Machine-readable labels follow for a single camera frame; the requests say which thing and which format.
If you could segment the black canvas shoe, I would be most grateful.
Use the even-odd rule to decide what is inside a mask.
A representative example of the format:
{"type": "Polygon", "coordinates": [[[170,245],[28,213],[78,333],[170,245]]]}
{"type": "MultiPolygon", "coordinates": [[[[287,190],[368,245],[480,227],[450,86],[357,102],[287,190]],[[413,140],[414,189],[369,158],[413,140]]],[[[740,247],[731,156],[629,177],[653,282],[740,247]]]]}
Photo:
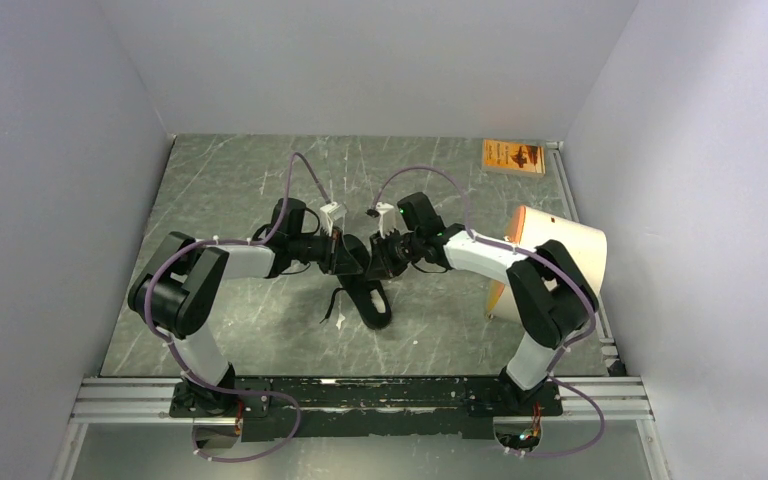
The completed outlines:
{"type": "Polygon", "coordinates": [[[330,318],[334,310],[336,297],[343,291],[349,295],[360,314],[361,320],[368,328],[381,330],[391,323],[392,309],[381,281],[368,280],[366,278],[370,253],[366,246],[365,248],[366,268],[364,273],[360,275],[337,276],[340,286],[332,292],[328,309],[321,323],[330,318]]]}

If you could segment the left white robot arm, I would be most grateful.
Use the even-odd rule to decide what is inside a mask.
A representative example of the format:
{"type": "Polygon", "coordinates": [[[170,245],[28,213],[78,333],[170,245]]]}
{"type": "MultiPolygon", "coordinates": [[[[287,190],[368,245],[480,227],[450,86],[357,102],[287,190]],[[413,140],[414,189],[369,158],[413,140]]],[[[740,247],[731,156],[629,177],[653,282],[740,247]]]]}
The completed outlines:
{"type": "Polygon", "coordinates": [[[172,232],[138,275],[127,297],[138,313],[184,363],[187,410],[221,416],[243,404],[236,394],[236,372],[221,353],[207,324],[221,283],[228,279],[284,275],[295,263],[317,265],[338,281],[361,319],[372,328],[389,324],[392,313],[380,282],[369,279],[370,254],[355,236],[334,226],[336,203],[315,212],[316,230],[306,232],[312,210],[305,202],[277,201],[269,223],[249,240],[203,240],[172,232]]]}

